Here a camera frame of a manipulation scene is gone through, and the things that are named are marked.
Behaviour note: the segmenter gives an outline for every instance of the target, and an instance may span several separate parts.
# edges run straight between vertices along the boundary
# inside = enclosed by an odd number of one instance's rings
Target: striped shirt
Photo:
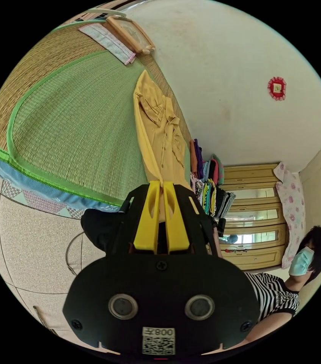
[[[267,273],[245,273],[249,278],[258,303],[260,315],[258,322],[277,312],[296,314],[299,306],[298,292],[289,290],[283,279]]]

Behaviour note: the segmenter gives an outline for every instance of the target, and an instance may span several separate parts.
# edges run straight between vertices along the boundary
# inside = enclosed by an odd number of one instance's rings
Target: blue face mask
[[[313,250],[305,246],[295,255],[290,266],[289,273],[291,276],[303,276],[307,273],[313,259]]]

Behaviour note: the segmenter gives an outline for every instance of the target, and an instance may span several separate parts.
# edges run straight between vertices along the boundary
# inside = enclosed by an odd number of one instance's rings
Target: bed
[[[132,104],[144,70],[171,98],[180,118],[187,180],[191,137],[153,57],[142,55],[125,66],[78,31],[85,23],[49,33],[2,86],[0,177],[73,209],[116,212],[129,191],[148,183]]]

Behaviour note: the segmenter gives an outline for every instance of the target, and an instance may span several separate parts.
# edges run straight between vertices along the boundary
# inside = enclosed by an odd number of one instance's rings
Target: sticker
[[[149,355],[175,355],[175,339],[175,329],[143,327],[142,353]]]
[[[286,98],[286,81],[282,77],[273,77],[268,82],[268,92],[276,101]]]

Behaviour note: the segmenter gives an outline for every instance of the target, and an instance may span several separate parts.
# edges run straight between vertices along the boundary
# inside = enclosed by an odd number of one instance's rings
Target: qr code
[[[174,337],[143,337],[143,354],[151,355],[174,355]]]

